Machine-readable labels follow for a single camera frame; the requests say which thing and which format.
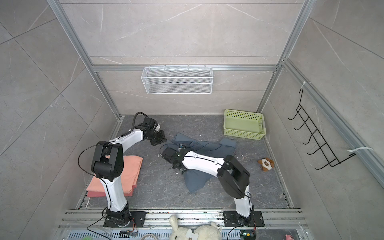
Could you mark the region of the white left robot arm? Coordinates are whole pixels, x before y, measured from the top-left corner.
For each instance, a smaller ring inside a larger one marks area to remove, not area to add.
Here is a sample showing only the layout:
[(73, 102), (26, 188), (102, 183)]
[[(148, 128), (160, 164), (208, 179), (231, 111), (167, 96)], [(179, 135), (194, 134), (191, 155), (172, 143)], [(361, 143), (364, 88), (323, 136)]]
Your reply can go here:
[(108, 201), (106, 214), (110, 219), (128, 222), (131, 218), (121, 181), (124, 170), (124, 151), (144, 140), (149, 140), (152, 146), (166, 141), (160, 125), (147, 115), (141, 124), (132, 125), (126, 134), (96, 144), (91, 171), (104, 187)]

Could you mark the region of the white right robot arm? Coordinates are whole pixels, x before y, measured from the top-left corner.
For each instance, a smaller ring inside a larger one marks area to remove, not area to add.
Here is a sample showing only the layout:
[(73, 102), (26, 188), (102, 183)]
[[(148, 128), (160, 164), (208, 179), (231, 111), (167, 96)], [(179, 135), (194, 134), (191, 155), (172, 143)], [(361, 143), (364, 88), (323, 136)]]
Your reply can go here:
[(238, 219), (249, 222), (254, 210), (250, 196), (250, 173), (232, 155), (214, 158), (192, 150), (166, 148), (161, 156), (173, 169), (197, 170), (218, 178), (225, 192), (233, 197)]

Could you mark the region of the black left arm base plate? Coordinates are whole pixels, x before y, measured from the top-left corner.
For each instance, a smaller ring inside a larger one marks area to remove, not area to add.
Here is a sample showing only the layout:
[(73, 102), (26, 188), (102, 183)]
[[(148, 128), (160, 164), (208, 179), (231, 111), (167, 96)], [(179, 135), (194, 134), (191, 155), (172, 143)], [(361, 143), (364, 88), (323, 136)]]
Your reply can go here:
[(146, 219), (146, 212), (111, 212), (107, 211), (103, 227), (111, 228), (142, 228)]

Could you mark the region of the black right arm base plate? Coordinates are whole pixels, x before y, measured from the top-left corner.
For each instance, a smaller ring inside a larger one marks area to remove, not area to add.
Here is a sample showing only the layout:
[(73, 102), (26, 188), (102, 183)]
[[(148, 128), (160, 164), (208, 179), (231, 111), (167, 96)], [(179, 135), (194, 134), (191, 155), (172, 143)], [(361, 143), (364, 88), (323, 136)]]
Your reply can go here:
[(262, 212), (251, 211), (249, 217), (243, 217), (236, 211), (224, 211), (224, 225), (225, 227), (264, 227), (264, 218)]

